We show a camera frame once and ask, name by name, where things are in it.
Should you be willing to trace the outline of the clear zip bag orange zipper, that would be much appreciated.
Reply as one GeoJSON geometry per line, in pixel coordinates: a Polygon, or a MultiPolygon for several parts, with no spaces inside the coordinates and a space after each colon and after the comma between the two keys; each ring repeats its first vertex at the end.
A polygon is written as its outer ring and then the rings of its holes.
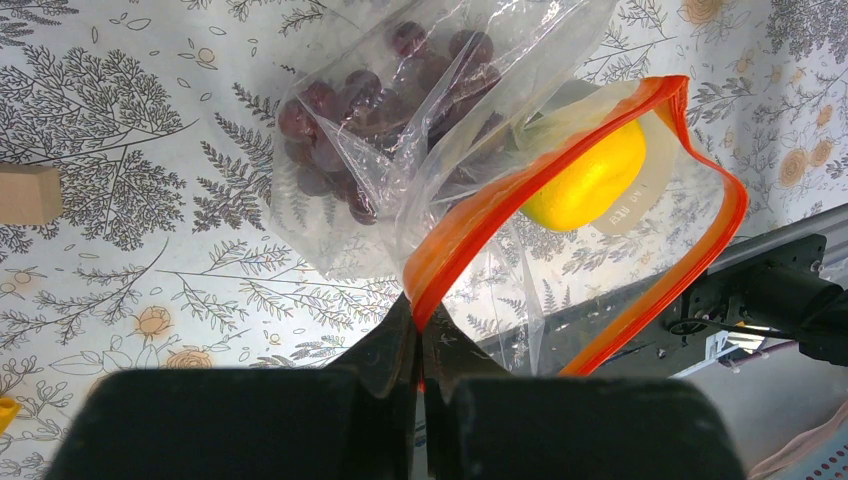
{"type": "Polygon", "coordinates": [[[419,326],[444,307],[495,344],[498,363],[541,375],[586,375],[633,339],[728,246],[748,205],[742,183],[687,125],[689,79],[627,74],[592,82],[595,53],[628,44],[613,30],[622,1],[409,1],[368,13],[367,29],[329,25],[309,69],[286,92],[388,55],[386,28],[421,23],[436,47],[459,29],[488,34],[499,82],[432,149],[429,121],[453,61],[407,129],[401,158],[354,164],[376,207],[363,225],[334,196],[307,197],[278,131],[269,224],[322,276],[393,276],[419,326]],[[647,156],[595,221],[557,232],[521,213],[580,155],[636,120],[647,156]]]}

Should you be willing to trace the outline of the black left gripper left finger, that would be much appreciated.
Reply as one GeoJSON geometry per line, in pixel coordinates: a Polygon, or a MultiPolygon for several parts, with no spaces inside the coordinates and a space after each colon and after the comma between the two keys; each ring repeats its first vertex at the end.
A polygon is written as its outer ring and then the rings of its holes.
{"type": "Polygon", "coordinates": [[[415,326],[407,298],[321,368],[163,368],[107,376],[50,479],[407,479],[415,326]]]}

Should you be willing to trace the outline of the dark red toy grapes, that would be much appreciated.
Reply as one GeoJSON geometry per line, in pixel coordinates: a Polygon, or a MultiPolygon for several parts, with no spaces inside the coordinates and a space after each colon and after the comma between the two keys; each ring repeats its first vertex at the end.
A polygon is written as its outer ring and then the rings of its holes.
{"type": "Polygon", "coordinates": [[[363,225],[376,221],[375,204],[353,169],[365,160],[366,152],[346,137],[359,138],[395,164],[403,143],[412,137],[408,124],[453,61],[460,64],[433,110],[428,149],[500,80],[493,64],[494,42],[482,31],[456,30],[439,50],[421,23],[403,20],[385,29],[383,41],[387,57],[344,75],[310,81],[286,100],[278,116],[285,154],[297,167],[298,190],[307,197],[334,196],[347,203],[353,218],[363,225]]]}

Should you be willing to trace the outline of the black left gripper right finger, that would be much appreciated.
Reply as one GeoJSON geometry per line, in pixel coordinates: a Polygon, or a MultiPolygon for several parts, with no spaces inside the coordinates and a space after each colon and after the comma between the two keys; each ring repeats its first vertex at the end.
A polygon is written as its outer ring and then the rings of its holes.
{"type": "Polygon", "coordinates": [[[713,403],[673,379],[521,377],[438,307],[423,323],[433,479],[741,479],[713,403]]]}

